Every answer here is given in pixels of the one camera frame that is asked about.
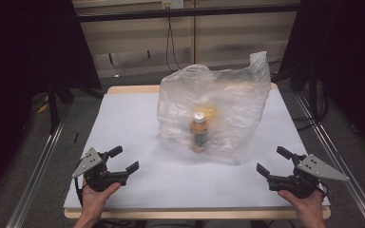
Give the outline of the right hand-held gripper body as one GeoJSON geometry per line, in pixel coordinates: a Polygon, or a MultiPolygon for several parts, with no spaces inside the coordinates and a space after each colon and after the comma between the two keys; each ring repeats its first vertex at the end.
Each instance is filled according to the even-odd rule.
{"type": "Polygon", "coordinates": [[[271,191],[287,190],[300,199],[308,198],[315,190],[326,196],[329,187],[321,179],[348,181],[349,178],[314,155],[293,154],[293,174],[287,177],[269,175],[267,182],[271,191]]]}

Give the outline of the yellow object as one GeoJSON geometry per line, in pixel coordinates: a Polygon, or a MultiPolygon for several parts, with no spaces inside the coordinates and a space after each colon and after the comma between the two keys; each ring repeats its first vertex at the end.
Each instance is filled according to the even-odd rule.
{"type": "Polygon", "coordinates": [[[211,104],[199,105],[195,111],[201,112],[208,122],[214,122],[218,115],[218,109],[211,104]]]}

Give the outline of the black horizontal bar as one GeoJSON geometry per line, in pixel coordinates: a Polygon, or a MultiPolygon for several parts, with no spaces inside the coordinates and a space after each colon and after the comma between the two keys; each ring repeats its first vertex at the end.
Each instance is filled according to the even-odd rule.
{"type": "Polygon", "coordinates": [[[158,19],[173,17],[191,16],[213,16],[228,14],[248,14],[248,13],[275,13],[298,11],[300,4],[281,4],[281,5],[257,5],[246,7],[223,7],[223,8],[197,8],[197,9],[157,9],[132,12],[113,12],[113,13],[86,13],[78,14],[79,22],[103,22],[121,20],[140,20],[158,19]]]}

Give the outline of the white wall socket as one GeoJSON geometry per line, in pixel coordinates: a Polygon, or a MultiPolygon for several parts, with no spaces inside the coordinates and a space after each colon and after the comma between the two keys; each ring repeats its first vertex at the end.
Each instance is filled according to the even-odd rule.
{"type": "Polygon", "coordinates": [[[178,10],[184,8],[183,0],[162,0],[163,10],[178,10]]]}

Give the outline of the orange drink bottle white cap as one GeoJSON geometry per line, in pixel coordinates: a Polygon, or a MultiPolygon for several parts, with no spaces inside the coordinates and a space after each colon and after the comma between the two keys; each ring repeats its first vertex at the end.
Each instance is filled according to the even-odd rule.
{"type": "Polygon", "coordinates": [[[202,152],[207,144],[208,121],[203,112],[195,112],[190,123],[190,132],[193,137],[192,149],[196,153],[202,152]]]}

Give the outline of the black curtain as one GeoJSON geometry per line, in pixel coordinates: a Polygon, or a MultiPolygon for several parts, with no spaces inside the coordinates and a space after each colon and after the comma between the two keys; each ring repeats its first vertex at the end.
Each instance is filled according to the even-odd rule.
{"type": "Polygon", "coordinates": [[[365,0],[300,0],[280,73],[319,78],[365,136],[365,0]]]}
{"type": "Polygon", "coordinates": [[[100,86],[72,0],[0,0],[0,180],[36,94],[100,86]]]}

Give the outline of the person's left hand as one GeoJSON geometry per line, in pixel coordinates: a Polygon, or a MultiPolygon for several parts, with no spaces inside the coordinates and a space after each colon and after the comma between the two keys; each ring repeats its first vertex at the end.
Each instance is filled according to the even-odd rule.
{"type": "Polygon", "coordinates": [[[106,201],[121,188],[118,182],[111,184],[102,192],[96,192],[88,184],[83,188],[83,210],[81,219],[96,221],[104,211],[106,201]]]}

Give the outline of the person's right hand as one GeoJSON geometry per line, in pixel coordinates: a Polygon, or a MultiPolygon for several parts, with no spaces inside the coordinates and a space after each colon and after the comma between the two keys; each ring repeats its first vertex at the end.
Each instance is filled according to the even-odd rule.
{"type": "Polygon", "coordinates": [[[305,221],[322,219],[323,197],[318,190],[306,199],[300,199],[287,190],[278,191],[278,195],[295,208],[298,219],[305,221]]]}

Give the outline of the black metal stand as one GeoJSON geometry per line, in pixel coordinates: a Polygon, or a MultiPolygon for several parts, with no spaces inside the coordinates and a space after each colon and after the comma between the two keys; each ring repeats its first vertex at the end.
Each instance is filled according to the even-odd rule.
{"type": "Polygon", "coordinates": [[[294,66],[281,70],[271,79],[272,83],[289,79],[290,87],[294,92],[300,92],[303,88],[308,88],[308,102],[311,117],[315,122],[320,121],[317,111],[317,76],[312,64],[299,63],[294,66]]]}
{"type": "Polygon", "coordinates": [[[87,85],[79,83],[62,76],[50,76],[48,78],[48,106],[50,115],[50,134],[59,127],[60,117],[57,109],[57,99],[63,104],[71,104],[74,101],[74,96],[71,93],[72,88],[82,90],[87,95],[96,99],[103,99],[104,95],[98,91],[89,88],[87,85]]]}

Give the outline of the clear plastic bag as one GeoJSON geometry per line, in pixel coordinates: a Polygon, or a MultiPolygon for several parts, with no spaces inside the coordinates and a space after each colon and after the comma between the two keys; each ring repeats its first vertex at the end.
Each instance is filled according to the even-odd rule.
{"type": "Polygon", "coordinates": [[[272,87],[267,53],[253,53],[249,60],[250,65],[241,69],[191,65],[164,77],[157,107],[158,137],[192,149],[190,123],[195,109],[213,105],[218,115],[208,122],[201,154],[213,162],[244,162],[272,87]]]}

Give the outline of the silver floor rail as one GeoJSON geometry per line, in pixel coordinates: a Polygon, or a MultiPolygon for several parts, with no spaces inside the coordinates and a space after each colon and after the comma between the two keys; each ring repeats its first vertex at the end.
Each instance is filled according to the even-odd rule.
{"type": "Polygon", "coordinates": [[[46,172],[52,152],[61,136],[65,118],[66,114],[64,114],[60,118],[58,123],[53,128],[52,132],[49,134],[48,140],[45,144],[45,147],[42,151],[39,161],[37,162],[32,172],[27,187],[24,190],[21,198],[17,202],[14,211],[12,212],[5,228],[22,228],[26,216],[29,212],[29,208],[31,207],[31,204],[37,193],[38,187],[46,172]]]}
{"type": "Polygon", "coordinates": [[[355,204],[357,205],[359,211],[362,216],[365,218],[365,192],[355,179],[352,171],[346,164],[346,162],[340,156],[336,146],[333,141],[329,137],[329,134],[326,132],[321,122],[318,122],[317,119],[313,116],[311,111],[311,105],[306,100],[305,96],[301,93],[296,92],[295,97],[298,100],[298,103],[307,118],[309,118],[309,122],[313,127],[320,143],[324,147],[325,153],[330,158],[334,167],[339,171],[343,172],[349,180],[345,182],[345,186],[352,196],[355,204]]]}

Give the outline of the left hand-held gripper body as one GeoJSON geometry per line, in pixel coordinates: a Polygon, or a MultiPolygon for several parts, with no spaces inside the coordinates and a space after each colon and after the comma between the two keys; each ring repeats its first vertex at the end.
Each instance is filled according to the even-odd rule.
{"type": "Polygon", "coordinates": [[[83,175],[86,183],[96,192],[102,192],[111,184],[118,182],[126,185],[129,175],[126,171],[110,172],[106,163],[109,159],[107,152],[101,153],[90,147],[77,164],[72,177],[77,180],[83,175]]]}

